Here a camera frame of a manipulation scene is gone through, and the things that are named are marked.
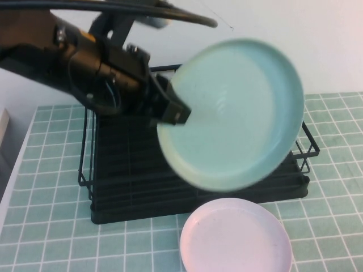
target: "light blue plate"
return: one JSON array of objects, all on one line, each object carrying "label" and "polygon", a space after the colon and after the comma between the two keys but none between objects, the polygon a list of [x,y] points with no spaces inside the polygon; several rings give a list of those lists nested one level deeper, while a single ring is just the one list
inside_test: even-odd
[{"label": "light blue plate", "polygon": [[171,79],[191,107],[185,125],[158,125],[173,170],[195,187],[231,191],[269,175],[302,123],[304,96],[292,64],[258,41],[213,45]]}]

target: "green tile countertop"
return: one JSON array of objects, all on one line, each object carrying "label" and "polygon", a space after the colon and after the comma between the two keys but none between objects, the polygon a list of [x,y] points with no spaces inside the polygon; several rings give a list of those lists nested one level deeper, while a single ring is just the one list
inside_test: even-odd
[{"label": "green tile countertop", "polygon": [[[363,94],[307,95],[321,148],[309,195],[262,204],[285,227],[293,272],[363,271]],[[77,184],[84,108],[39,107],[0,204],[0,272],[181,272],[188,214],[94,225]],[[86,160],[90,159],[88,130]],[[310,142],[303,132],[299,143]]]}]

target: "plate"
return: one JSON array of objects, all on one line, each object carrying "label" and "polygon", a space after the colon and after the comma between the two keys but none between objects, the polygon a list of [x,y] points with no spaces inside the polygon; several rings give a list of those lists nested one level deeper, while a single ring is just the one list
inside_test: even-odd
[{"label": "plate", "polygon": [[171,168],[197,188],[226,192],[258,182],[299,133],[300,79],[286,57],[262,42],[213,45],[171,83],[192,113],[185,125],[158,124],[159,143]]},{"label": "plate", "polygon": [[290,240],[278,220],[250,201],[221,198],[186,221],[180,252],[187,272],[290,272]]}]

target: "black cable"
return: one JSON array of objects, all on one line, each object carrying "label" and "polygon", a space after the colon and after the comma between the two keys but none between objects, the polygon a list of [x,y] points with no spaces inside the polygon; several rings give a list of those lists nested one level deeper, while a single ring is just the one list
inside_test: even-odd
[{"label": "black cable", "polygon": [[102,2],[89,0],[7,0],[0,1],[0,10],[87,10],[101,12],[121,12],[135,16],[150,16],[179,20],[184,22],[202,24],[208,27],[216,27],[218,23],[204,16],[182,11],[176,8],[153,7],[147,5],[126,4],[116,2]]}]

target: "dish rack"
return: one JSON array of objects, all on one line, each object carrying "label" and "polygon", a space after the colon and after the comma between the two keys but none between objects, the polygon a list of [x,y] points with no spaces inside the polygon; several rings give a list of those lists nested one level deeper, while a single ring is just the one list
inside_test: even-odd
[{"label": "dish rack", "polygon": [[[179,66],[152,71],[175,71]],[[182,180],[167,164],[157,129],[149,123],[147,118],[97,116],[85,110],[78,183],[88,189],[95,224],[190,213],[223,197],[262,203],[307,195],[307,158],[318,156],[320,150],[304,122],[309,148],[303,151],[296,141],[296,151],[291,151],[272,174],[230,193],[207,192]]]}]

